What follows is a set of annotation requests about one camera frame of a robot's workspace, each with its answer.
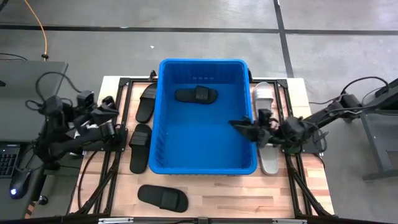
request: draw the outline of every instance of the computer mouse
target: computer mouse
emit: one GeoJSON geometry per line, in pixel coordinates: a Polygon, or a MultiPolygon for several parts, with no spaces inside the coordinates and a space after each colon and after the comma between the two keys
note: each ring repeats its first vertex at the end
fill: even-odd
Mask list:
{"type": "Polygon", "coordinates": [[[25,196],[29,186],[30,172],[16,172],[10,183],[10,196],[20,199],[25,196]]]}

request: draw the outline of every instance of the black cable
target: black cable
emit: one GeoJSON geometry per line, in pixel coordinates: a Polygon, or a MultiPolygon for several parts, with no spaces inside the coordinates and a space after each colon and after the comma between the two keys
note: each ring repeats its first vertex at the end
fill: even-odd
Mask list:
{"type": "Polygon", "coordinates": [[[67,212],[66,212],[65,216],[69,215],[70,207],[72,206],[73,195],[74,195],[74,193],[72,191],[72,193],[70,194],[69,206],[68,206],[68,209],[67,209],[67,212]]]}
{"type": "Polygon", "coordinates": [[[0,53],[0,55],[7,55],[7,56],[19,57],[19,58],[21,58],[21,59],[23,59],[23,60],[27,60],[25,57],[22,57],[22,56],[16,55],[16,54],[0,53]]]}
{"type": "Polygon", "coordinates": [[[314,153],[313,155],[314,155],[315,157],[318,157],[318,158],[319,158],[319,160],[321,161],[321,163],[322,163],[322,165],[323,165],[323,169],[326,169],[326,167],[325,167],[325,161],[323,161],[322,157],[321,157],[319,154],[317,154],[317,153],[314,153]]]}
{"type": "Polygon", "coordinates": [[[352,85],[352,84],[354,84],[354,83],[356,83],[356,82],[358,82],[358,81],[366,80],[366,79],[370,79],[370,78],[377,79],[377,80],[380,80],[380,81],[384,82],[384,84],[386,84],[387,90],[390,89],[388,82],[385,81],[385,79],[383,79],[383,78],[380,78],[380,77],[362,77],[362,78],[357,78],[357,79],[353,80],[352,82],[350,82],[349,84],[347,84],[347,85],[343,88],[343,91],[341,91],[341,94],[344,94],[344,93],[346,92],[346,89],[347,89],[350,85],[352,85]]]}
{"type": "Polygon", "coordinates": [[[41,109],[41,108],[43,107],[43,104],[38,103],[38,102],[36,102],[36,101],[34,101],[34,100],[27,100],[27,101],[25,101],[25,106],[26,106],[28,109],[32,110],[32,111],[38,111],[39,109],[41,109]],[[35,104],[35,105],[36,105],[36,108],[31,107],[31,106],[29,105],[29,103],[35,104]]]}
{"type": "Polygon", "coordinates": [[[50,75],[50,74],[56,74],[56,75],[61,75],[63,78],[65,78],[69,85],[78,93],[81,93],[81,91],[76,88],[76,86],[73,84],[73,82],[70,80],[69,77],[67,77],[64,73],[60,73],[60,72],[45,72],[43,73],[37,80],[36,80],[36,85],[35,85],[35,89],[36,89],[36,93],[38,94],[38,96],[42,99],[43,102],[45,102],[44,97],[40,91],[40,87],[39,87],[39,83],[41,81],[41,79],[46,76],[46,75],[50,75]]]}
{"type": "MultiPolygon", "coordinates": [[[[19,161],[23,160],[23,158],[25,158],[26,154],[27,154],[29,151],[31,151],[31,150],[33,150],[33,147],[30,148],[30,149],[28,149],[28,150],[26,150],[26,151],[21,155],[21,159],[20,159],[19,161]]],[[[18,172],[34,172],[34,171],[36,171],[36,170],[38,170],[38,169],[43,168],[45,164],[42,164],[42,165],[40,165],[40,166],[38,166],[38,167],[35,167],[35,168],[33,168],[33,169],[32,169],[32,168],[27,168],[27,167],[29,166],[29,164],[32,162],[32,159],[33,159],[34,156],[35,156],[35,154],[32,153],[32,156],[29,158],[29,160],[27,161],[25,167],[22,168],[22,169],[19,168],[19,162],[17,162],[17,164],[15,165],[15,170],[17,170],[18,172]]]]}
{"type": "Polygon", "coordinates": [[[377,106],[363,106],[363,107],[354,107],[354,108],[339,108],[339,109],[334,109],[334,110],[330,110],[327,111],[323,116],[321,116],[317,122],[319,122],[320,120],[322,120],[325,116],[328,116],[331,113],[334,112],[338,112],[338,111],[351,111],[351,110],[363,110],[363,109],[373,109],[376,108],[377,106]]]}
{"type": "Polygon", "coordinates": [[[386,115],[386,116],[398,116],[398,111],[397,111],[397,113],[392,113],[392,114],[390,114],[390,113],[382,113],[382,112],[375,112],[375,113],[377,113],[379,115],[386,115]]]}
{"type": "MultiPolygon", "coordinates": [[[[314,123],[311,123],[311,122],[308,122],[308,121],[304,121],[304,120],[301,120],[301,122],[304,122],[306,124],[309,124],[309,125],[313,126],[316,129],[316,131],[318,131],[318,134],[321,137],[321,139],[317,139],[317,140],[320,141],[320,140],[323,139],[323,147],[321,149],[318,149],[318,150],[319,150],[319,152],[325,152],[328,149],[328,143],[326,141],[326,136],[323,133],[323,131],[314,123]]],[[[315,132],[312,133],[312,141],[313,141],[315,147],[317,147],[318,141],[315,140],[315,132]]]]}
{"type": "Polygon", "coordinates": [[[316,104],[316,105],[324,105],[324,104],[327,104],[327,103],[329,103],[329,102],[332,102],[333,100],[335,100],[336,98],[333,98],[333,99],[330,99],[330,100],[328,100],[328,101],[325,101],[325,102],[323,102],[323,103],[318,103],[318,102],[309,102],[310,104],[316,104]]]}
{"type": "Polygon", "coordinates": [[[71,99],[68,99],[68,98],[61,98],[61,100],[66,100],[66,101],[68,101],[68,102],[69,102],[69,105],[70,105],[71,107],[73,107],[73,102],[72,102],[71,99]]]}
{"type": "Polygon", "coordinates": [[[180,224],[180,223],[197,223],[196,220],[180,220],[173,223],[150,223],[150,224],[180,224]]]}
{"type": "Polygon", "coordinates": [[[72,167],[72,166],[65,166],[65,165],[60,165],[60,167],[64,167],[64,168],[73,168],[73,169],[78,169],[78,170],[80,170],[80,167],[72,167]]]}
{"type": "Polygon", "coordinates": [[[370,91],[369,93],[367,93],[367,94],[362,98],[362,100],[361,100],[362,105],[365,104],[364,101],[365,101],[365,98],[366,98],[366,97],[368,97],[371,93],[380,90],[381,88],[382,88],[382,87],[375,88],[374,90],[372,90],[372,91],[370,91]]]}
{"type": "Polygon", "coordinates": [[[92,155],[88,158],[85,167],[83,168],[83,171],[81,172],[80,180],[79,180],[79,186],[77,187],[77,205],[78,208],[81,209],[81,197],[80,197],[80,191],[81,191],[81,184],[83,183],[83,177],[86,173],[88,164],[90,161],[94,158],[95,154],[97,154],[97,151],[93,152],[92,155]]]}

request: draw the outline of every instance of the gray floor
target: gray floor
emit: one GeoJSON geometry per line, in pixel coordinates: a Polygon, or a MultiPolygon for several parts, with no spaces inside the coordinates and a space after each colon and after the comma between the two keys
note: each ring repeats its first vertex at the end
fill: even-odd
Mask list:
{"type": "MultiPolygon", "coordinates": [[[[286,29],[398,29],[393,0],[280,0],[280,6],[286,29]]],[[[44,24],[53,25],[278,28],[272,0],[35,0],[32,7],[44,24]]],[[[22,0],[10,1],[0,22],[35,24],[22,0]]],[[[241,58],[255,77],[287,76],[279,34],[48,31],[47,36],[50,59],[68,62],[77,87],[95,92],[105,75],[148,75],[165,58],[241,58]]],[[[287,35],[287,46],[294,77],[305,79],[310,101],[337,96],[355,78],[377,75],[390,82],[398,77],[396,35],[287,35]]],[[[40,31],[0,30],[0,52],[40,60],[42,51],[40,31]]],[[[362,98],[381,85],[366,80],[348,91],[362,98]]],[[[75,96],[66,84],[60,94],[75,96]]],[[[319,109],[312,106],[313,112],[319,109]]],[[[324,131],[330,132],[325,164],[336,214],[397,222],[398,178],[362,181],[377,170],[361,122],[336,121],[324,131]]],[[[53,210],[54,215],[66,212],[65,205],[53,210]]]]}

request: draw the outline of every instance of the black slipper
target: black slipper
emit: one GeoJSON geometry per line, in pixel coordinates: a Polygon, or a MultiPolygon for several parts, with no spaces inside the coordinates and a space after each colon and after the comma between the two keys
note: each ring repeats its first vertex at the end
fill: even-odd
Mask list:
{"type": "Polygon", "coordinates": [[[217,90],[198,85],[196,88],[179,89],[175,91],[174,97],[181,102],[210,104],[216,101],[217,90]]]}
{"type": "Polygon", "coordinates": [[[150,127],[138,124],[131,136],[129,143],[131,147],[130,171],[135,174],[141,174],[147,168],[151,134],[150,127]]]}
{"type": "Polygon", "coordinates": [[[155,110],[157,83],[150,84],[142,93],[136,114],[136,120],[140,123],[146,124],[152,117],[155,110]]]}
{"type": "Polygon", "coordinates": [[[170,187],[142,185],[138,190],[138,199],[173,212],[185,212],[188,209],[185,193],[170,187]]]}

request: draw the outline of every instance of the wooden table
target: wooden table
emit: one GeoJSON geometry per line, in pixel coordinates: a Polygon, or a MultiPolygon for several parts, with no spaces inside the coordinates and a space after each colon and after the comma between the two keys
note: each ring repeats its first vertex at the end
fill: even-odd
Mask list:
{"type": "MultiPolygon", "coordinates": [[[[98,101],[105,96],[116,97],[120,77],[104,77],[98,101]]],[[[311,115],[307,92],[302,78],[288,78],[290,100],[295,116],[307,117],[311,115]]],[[[127,128],[130,140],[134,128],[138,124],[135,120],[139,98],[148,83],[136,83],[132,89],[127,128]]],[[[280,91],[282,104],[285,105],[283,91],[280,91]]],[[[83,167],[90,154],[85,156],[83,167]]],[[[211,175],[158,175],[148,167],[143,174],[133,174],[129,170],[131,149],[126,147],[122,153],[119,166],[118,180],[114,195],[112,216],[124,217],[211,217],[211,218],[293,218],[293,206],[290,196],[289,181],[285,158],[279,155],[279,172],[277,175],[265,175],[261,168],[251,175],[245,176],[211,176],[211,175]],[[161,210],[137,198],[138,188],[143,184],[174,187],[188,195],[189,208],[184,213],[161,210]]],[[[99,152],[88,165],[81,186],[81,199],[84,203],[98,185],[104,153],[99,152]]],[[[308,188],[312,191],[324,208],[333,213],[330,193],[326,181],[325,171],[319,158],[312,154],[302,154],[305,176],[308,188]]],[[[301,190],[298,190],[300,208],[304,212],[301,190]]],[[[102,206],[108,189],[104,191],[102,206]]],[[[78,210],[77,192],[75,191],[71,212],[78,210]]]]}

